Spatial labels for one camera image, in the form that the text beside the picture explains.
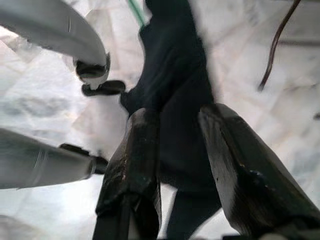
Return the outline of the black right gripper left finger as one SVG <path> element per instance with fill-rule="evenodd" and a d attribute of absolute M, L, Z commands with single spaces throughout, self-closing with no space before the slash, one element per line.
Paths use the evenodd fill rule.
<path fill-rule="evenodd" d="M 155 240 L 162 225 L 159 114 L 141 108 L 108 162 L 96 205 L 94 240 Z"/>

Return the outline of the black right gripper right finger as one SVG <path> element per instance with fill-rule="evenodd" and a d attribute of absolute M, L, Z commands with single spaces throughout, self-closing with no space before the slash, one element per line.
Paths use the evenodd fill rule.
<path fill-rule="evenodd" d="M 225 104 L 199 124 L 223 212 L 239 240 L 317 240 L 320 211 L 278 156 Z"/>

